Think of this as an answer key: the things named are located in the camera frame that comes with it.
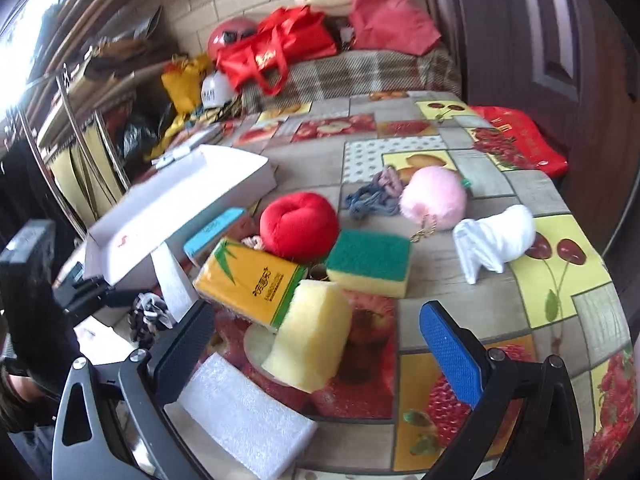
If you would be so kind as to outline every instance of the red tote bag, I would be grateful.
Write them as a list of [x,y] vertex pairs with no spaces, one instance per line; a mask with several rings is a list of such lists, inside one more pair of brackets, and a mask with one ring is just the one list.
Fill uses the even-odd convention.
[[351,0],[356,48],[422,56],[440,39],[431,17],[411,0]]
[[[217,68],[235,90],[254,79],[265,94],[277,95],[289,77],[289,63],[337,53],[323,19],[323,12],[312,12],[309,6],[274,10],[258,24],[257,34],[218,51]],[[273,87],[262,74],[268,68],[280,72]]]

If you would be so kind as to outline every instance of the red bag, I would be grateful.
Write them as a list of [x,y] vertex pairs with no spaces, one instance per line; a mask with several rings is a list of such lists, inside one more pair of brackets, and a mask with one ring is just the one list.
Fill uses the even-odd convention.
[[[277,95],[289,77],[290,62],[337,54],[322,20],[324,12],[312,12],[309,6],[276,9],[258,24],[257,34],[221,48],[217,67],[236,91],[255,79],[265,94]],[[280,71],[272,88],[261,73],[271,67]]]
[[351,0],[351,5],[356,48],[422,56],[440,39],[431,17],[411,0]]
[[536,123],[526,113],[499,106],[472,106],[471,109],[510,138],[512,145],[536,170],[552,178],[563,176],[569,170],[564,156],[545,142]]

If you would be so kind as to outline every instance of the blue rope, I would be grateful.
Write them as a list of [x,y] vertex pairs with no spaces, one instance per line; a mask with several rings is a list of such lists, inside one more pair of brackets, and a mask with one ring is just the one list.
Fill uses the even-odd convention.
[[393,216],[400,211],[399,200],[377,184],[367,184],[347,195],[344,205],[354,220],[362,220],[369,214]]

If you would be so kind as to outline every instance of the black plastic bag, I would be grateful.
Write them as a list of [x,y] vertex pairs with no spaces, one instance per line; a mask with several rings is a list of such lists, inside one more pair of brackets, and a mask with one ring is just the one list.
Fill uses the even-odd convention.
[[132,112],[118,148],[125,164],[136,163],[160,141],[158,130],[145,116]]

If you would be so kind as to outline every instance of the plaid blanket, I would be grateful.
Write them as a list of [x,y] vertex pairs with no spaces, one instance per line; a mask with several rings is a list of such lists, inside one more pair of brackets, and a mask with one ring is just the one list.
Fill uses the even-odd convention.
[[[266,73],[270,85],[279,78]],[[390,50],[351,50],[338,56],[296,63],[282,92],[269,97],[254,82],[242,89],[242,109],[253,114],[271,108],[335,97],[393,90],[433,90],[460,96],[460,70],[444,47],[415,57]]]

